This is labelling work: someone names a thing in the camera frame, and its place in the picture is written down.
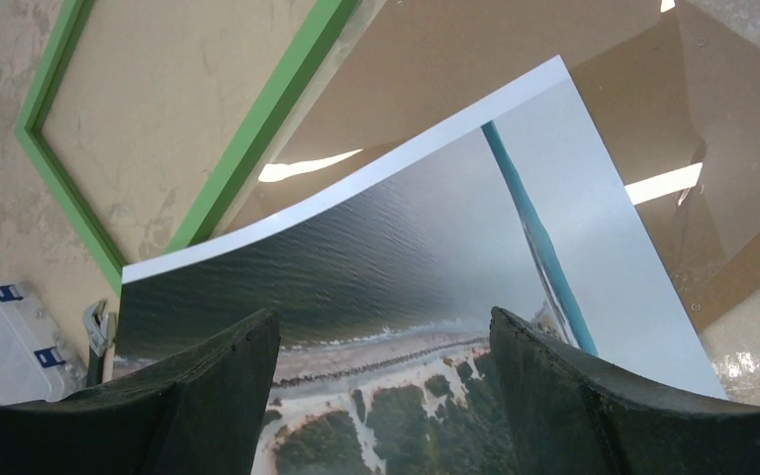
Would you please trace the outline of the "green picture frame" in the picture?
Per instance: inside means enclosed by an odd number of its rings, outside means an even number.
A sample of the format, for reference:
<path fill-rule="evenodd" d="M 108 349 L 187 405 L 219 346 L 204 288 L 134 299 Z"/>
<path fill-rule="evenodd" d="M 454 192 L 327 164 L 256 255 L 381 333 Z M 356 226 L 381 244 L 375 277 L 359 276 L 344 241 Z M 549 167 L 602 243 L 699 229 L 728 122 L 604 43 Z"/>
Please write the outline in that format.
<path fill-rule="evenodd" d="M 262 91 L 168 244 L 168 251 L 203 242 L 262 162 L 266 149 L 310 90 L 312 78 L 361 7 L 359 1 L 318 1 L 274 67 Z M 43 127 L 64 73 L 93 10 L 91 1 L 62 3 L 14 129 L 16 140 L 115 293 L 127 264 L 113 238 L 48 144 Z"/>

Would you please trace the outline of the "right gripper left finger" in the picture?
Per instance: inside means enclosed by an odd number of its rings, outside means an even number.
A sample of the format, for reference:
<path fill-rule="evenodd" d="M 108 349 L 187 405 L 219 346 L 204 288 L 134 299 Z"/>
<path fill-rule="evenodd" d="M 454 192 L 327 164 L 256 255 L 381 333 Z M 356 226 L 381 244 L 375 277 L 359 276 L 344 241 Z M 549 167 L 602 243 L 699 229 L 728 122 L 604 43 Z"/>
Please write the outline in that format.
<path fill-rule="evenodd" d="M 0 406 L 0 474 L 247 474 L 279 346 L 261 310 L 61 401 Z"/>

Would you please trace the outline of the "landscape photo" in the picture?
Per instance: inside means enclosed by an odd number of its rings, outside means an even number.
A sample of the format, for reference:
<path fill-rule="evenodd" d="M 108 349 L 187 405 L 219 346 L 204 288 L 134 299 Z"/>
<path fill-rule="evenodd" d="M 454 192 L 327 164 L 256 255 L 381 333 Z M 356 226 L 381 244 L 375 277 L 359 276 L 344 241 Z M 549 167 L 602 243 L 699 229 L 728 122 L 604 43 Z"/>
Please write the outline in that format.
<path fill-rule="evenodd" d="M 255 473 L 513 474 L 493 307 L 725 397 L 557 56 L 295 205 L 126 267 L 114 370 L 272 309 Z"/>

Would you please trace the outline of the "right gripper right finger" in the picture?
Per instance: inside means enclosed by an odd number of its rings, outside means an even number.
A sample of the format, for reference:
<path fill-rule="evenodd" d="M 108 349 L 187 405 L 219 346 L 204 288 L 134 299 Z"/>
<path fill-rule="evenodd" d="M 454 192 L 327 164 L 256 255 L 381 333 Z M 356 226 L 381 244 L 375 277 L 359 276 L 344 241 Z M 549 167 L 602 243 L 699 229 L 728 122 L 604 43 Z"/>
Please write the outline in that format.
<path fill-rule="evenodd" d="M 677 389 L 491 311 L 524 474 L 760 474 L 760 407 Z"/>

